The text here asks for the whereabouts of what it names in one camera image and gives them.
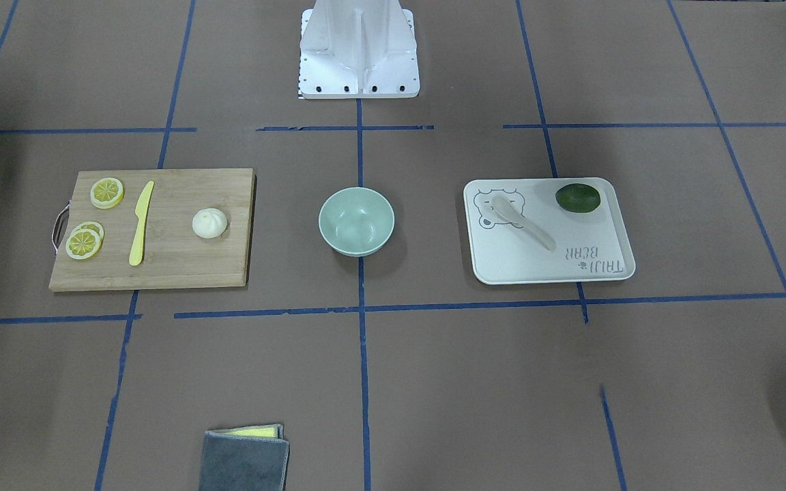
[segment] wooden cutting board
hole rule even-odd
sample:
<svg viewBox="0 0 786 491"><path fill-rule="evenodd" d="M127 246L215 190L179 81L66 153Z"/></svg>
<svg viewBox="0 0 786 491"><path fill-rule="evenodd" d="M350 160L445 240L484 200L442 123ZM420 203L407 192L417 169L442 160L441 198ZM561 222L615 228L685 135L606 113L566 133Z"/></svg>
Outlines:
<svg viewBox="0 0 786 491"><path fill-rule="evenodd" d="M123 201L111 209L90 203L90 187L103 177L123 183ZM154 191L147 209L144 261L129 265L138 218L135 204L147 181ZM178 168L178 170L104 170L78 174L68 225L53 264L54 292L244 286L253 217L252 168ZM193 233L193 215L218 208L229 225L221 237ZM84 221L105 228L102 248L88 260L66 254L66 237Z"/></svg>

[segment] folded cloth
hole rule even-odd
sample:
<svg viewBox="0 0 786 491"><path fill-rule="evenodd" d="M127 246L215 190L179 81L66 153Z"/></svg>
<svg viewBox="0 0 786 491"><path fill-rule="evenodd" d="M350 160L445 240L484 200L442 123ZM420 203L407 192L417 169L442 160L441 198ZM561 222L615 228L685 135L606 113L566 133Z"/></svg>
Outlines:
<svg viewBox="0 0 786 491"><path fill-rule="evenodd" d="M283 426L205 432L199 491L283 491L290 443Z"/></svg>

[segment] plastic tray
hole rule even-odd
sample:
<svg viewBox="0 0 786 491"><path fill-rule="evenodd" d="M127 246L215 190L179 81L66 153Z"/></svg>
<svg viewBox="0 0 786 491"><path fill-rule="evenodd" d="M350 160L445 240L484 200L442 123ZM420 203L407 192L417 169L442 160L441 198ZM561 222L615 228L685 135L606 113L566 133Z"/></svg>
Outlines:
<svg viewBox="0 0 786 491"><path fill-rule="evenodd" d="M573 213L559 207L556 190L570 183L596 188L602 200L599 208ZM554 237L554 251L526 230L487 212L497 194L504 194L525 218ZM481 282L614 282L636 271L617 194L601 177L476 180L465 186L463 198L472 269Z"/></svg>

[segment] knife handle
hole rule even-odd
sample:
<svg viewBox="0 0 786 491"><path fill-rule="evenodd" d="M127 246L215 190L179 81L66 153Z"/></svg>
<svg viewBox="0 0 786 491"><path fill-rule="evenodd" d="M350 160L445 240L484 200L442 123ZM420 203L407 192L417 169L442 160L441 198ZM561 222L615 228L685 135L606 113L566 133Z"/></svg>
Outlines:
<svg viewBox="0 0 786 491"><path fill-rule="evenodd" d="M144 258L144 225L147 218L139 218L135 227L135 238L132 239L132 249L129 250L129 265L140 265Z"/></svg>

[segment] plastic spoon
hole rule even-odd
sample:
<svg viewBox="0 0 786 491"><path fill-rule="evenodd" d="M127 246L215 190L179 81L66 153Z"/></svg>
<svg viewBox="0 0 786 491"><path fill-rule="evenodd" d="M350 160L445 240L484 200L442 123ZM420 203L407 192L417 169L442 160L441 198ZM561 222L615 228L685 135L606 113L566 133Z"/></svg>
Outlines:
<svg viewBox="0 0 786 491"><path fill-rule="evenodd" d="M523 230L529 232L545 246L546 249L549 251L554 251L554 249L556 249L554 237L550 236L545 230L540 229L539 226L536 226L536 224L519 214L517 209L515 209L514 206L511 205L511 202L505 199L504 196L494 196L490 201L490 205L493 206L493 211L502 217L503 220L511 222L515 227L523 227Z"/></svg>

